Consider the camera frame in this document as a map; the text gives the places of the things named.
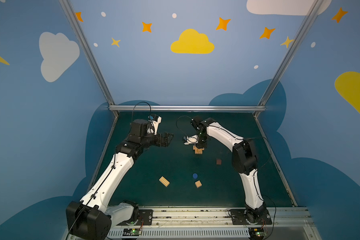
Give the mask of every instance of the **yellow cloud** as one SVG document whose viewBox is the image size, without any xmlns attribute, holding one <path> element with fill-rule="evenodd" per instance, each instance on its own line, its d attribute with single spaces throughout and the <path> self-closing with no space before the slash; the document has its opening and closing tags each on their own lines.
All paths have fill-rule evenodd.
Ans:
<svg viewBox="0 0 360 240">
<path fill-rule="evenodd" d="M 335 81 L 335 88 L 360 113 L 360 73 L 341 74 Z"/>
<path fill-rule="evenodd" d="M 210 43 L 204 33 L 198 33 L 194 29 L 187 29 L 171 45 L 171 51 L 174 53 L 194 53 L 207 54 L 215 49 L 213 43 Z"/>
</svg>

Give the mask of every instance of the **robotic arm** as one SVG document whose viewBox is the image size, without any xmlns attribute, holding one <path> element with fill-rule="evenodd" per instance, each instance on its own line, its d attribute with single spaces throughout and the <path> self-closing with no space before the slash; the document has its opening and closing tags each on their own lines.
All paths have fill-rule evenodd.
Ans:
<svg viewBox="0 0 360 240">
<path fill-rule="evenodd" d="M 257 179 L 257 157 L 252 140 L 245 140 L 224 127 L 213 118 L 203 120 L 196 116 L 191 120 L 197 135 L 184 137 L 184 144 L 195 144 L 206 148 L 209 137 L 214 137 L 232 152 L 232 166 L 239 173 L 245 191 L 245 219 L 249 224 L 257 224 L 262 219 L 270 221 L 269 212 L 260 193 Z"/>
<path fill-rule="evenodd" d="M 67 209 L 69 233 L 86 240 L 104 240 L 111 227 L 127 221 L 136 223 L 139 207 L 131 201 L 124 201 L 106 212 L 110 198 L 121 179 L 134 165 L 144 148 L 150 146 L 167 147 L 173 134 L 158 133 L 161 117 L 152 114 L 147 120 L 136 119 L 131 123 L 128 136 L 115 150 L 108 167 L 96 184 L 82 197 L 80 202 L 71 202 Z"/>
</svg>

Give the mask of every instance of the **white cloud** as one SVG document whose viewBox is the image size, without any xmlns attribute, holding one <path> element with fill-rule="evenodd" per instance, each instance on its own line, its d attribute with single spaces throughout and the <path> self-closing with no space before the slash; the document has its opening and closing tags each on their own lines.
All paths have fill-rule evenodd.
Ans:
<svg viewBox="0 0 360 240">
<path fill-rule="evenodd" d="M 56 81 L 80 55 L 77 43 L 70 41 L 62 33 L 42 33 L 39 48 L 44 59 L 41 63 L 41 74 L 48 82 Z"/>
<path fill-rule="evenodd" d="M 324 12 L 332 0 L 324 0 L 319 14 Z M 248 0 L 247 9 L 254 14 L 307 15 L 314 0 Z"/>
</svg>

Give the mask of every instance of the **black mounting plate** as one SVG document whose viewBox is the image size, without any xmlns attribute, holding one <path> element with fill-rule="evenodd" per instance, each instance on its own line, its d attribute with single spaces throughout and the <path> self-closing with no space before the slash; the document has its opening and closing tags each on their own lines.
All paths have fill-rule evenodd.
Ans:
<svg viewBox="0 0 360 240">
<path fill-rule="evenodd" d="M 261 219 L 263 219 L 265 224 L 267 224 L 267 225 L 272 224 L 271 216 L 269 214 L 267 214 L 267 212 L 268 211 L 266 211 L 266 213 L 264 213 L 264 216 L 262 216 L 260 218 L 260 221 L 256 225 L 263 224 Z M 245 209 L 230 209 L 229 215 L 232 218 L 233 225 L 250 225 L 250 223 L 246 220 Z"/>
<path fill-rule="evenodd" d="M 139 209 L 139 217 L 143 218 L 144 226 L 152 225 L 152 214 L 153 214 L 152 209 Z M 138 218 L 134 226 L 140 227 L 140 225 L 141 225 L 141 218 Z M 119 223 L 118 226 L 130 226 L 130 225 L 127 224 L 127 221 L 124 221 Z"/>
</svg>

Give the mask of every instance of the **dark green mat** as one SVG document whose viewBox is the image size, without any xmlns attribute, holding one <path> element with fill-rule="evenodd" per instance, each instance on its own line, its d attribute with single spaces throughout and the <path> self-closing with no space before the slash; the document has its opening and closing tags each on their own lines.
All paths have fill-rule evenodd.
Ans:
<svg viewBox="0 0 360 240">
<path fill-rule="evenodd" d="M 117 121 L 106 155 L 101 164 L 99 178 L 110 163 L 115 147 L 127 136 L 130 129 L 131 112 L 122 112 Z M 203 154 L 195 154 L 192 145 L 184 145 L 184 134 L 176 128 L 178 117 L 196 115 L 214 118 L 223 127 L 244 138 L 261 137 L 259 128 L 250 113 L 156 113 L 162 117 L 158 132 L 169 132 L 175 136 L 169 147 L 152 146 L 146 150 L 126 173 L 113 194 L 109 205 L 118 205 L 131 200 L 140 206 L 234 206 L 244 207 L 245 194 L 240 176 L 231 165 L 231 151 L 211 139 Z M 147 119 L 148 112 L 135 112 L 134 119 Z M 180 118 L 178 126 L 189 136 L 195 134 L 189 118 Z M 264 140 L 256 139 L 259 151 L 259 166 L 269 158 Z M 216 165 L 216 158 L 222 160 Z M 170 184 L 165 187 L 159 178 L 164 176 Z M 258 171 L 261 193 L 270 197 L 277 207 L 291 207 L 292 203 L 280 179 L 274 163 L 270 160 Z M 200 180 L 202 186 L 196 188 Z M 267 206 L 272 202 L 264 198 Z"/>
</svg>

